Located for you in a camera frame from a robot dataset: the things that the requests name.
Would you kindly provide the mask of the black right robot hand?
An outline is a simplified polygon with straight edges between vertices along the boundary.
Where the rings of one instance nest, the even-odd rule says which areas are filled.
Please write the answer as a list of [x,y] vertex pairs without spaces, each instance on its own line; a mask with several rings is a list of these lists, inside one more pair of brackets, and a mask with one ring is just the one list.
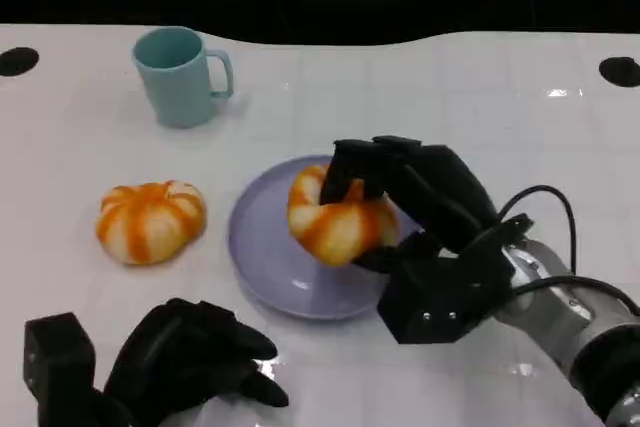
[[365,199],[389,198],[420,228],[395,247],[366,249],[358,266],[389,274],[390,287],[404,295],[470,297],[510,289],[514,269],[500,257],[505,229],[496,207],[451,148],[397,136],[334,146],[322,204],[345,200],[360,181]]

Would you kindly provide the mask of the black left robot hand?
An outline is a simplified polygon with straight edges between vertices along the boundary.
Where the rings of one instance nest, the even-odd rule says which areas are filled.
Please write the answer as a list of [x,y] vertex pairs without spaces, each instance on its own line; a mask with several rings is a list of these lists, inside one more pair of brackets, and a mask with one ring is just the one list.
[[158,426],[221,396],[274,408],[289,396],[259,370],[275,344],[217,305],[172,298],[151,309],[120,349],[103,390],[92,394],[97,426]]

